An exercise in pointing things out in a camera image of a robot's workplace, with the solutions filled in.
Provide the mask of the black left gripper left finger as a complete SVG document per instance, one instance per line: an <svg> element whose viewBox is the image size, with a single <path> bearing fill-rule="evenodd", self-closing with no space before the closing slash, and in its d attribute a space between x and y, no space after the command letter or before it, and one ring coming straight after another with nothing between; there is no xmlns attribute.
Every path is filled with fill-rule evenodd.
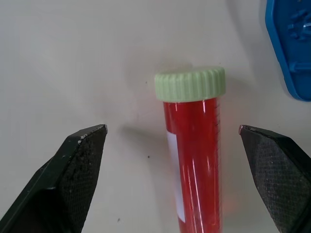
<svg viewBox="0 0 311 233"><path fill-rule="evenodd" d="M0 233L81 233L107 133L100 124L69 135L0 219Z"/></svg>

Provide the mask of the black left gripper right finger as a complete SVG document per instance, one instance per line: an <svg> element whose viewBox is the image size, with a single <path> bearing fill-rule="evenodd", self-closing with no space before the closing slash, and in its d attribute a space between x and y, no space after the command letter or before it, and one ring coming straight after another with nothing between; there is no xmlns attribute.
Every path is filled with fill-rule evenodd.
<svg viewBox="0 0 311 233"><path fill-rule="evenodd" d="M289 137L239 128L257 191L279 233L311 233L311 158Z"/></svg>

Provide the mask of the red test tube green cap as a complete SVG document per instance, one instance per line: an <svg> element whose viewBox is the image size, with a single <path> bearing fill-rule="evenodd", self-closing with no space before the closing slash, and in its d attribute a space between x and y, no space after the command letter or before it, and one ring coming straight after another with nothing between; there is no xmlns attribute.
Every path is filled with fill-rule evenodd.
<svg viewBox="0 0 311 233"><path fill-rule="evenodd" d="M174 173L180 233L222 233L219 98L225 70L204 67L159 73Z"/></svg>

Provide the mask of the blue test tube rack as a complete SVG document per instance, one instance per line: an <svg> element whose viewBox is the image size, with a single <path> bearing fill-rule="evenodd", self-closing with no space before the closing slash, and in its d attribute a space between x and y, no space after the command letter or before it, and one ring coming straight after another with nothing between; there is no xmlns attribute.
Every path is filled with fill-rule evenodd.
<svg viewBox="0 0 311 233"><path fill-rule="evenodd" d="M311 0L267 0L265 24L289 94L311 102Z"/></svg>

